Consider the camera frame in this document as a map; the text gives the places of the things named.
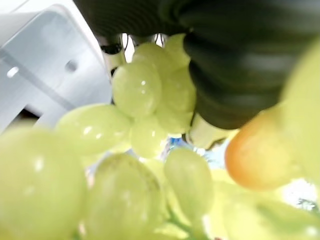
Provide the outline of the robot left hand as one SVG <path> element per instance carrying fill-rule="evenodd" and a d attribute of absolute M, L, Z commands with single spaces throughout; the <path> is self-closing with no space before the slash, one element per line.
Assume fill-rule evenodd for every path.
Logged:
<path fill-rule="evenodd" d="M 110 40 L 184 33 L 196 112 L 237 129 L 278 103 L 301 53 L 320 35 L 317 0 L 77 0 L 91 30 Z"/>

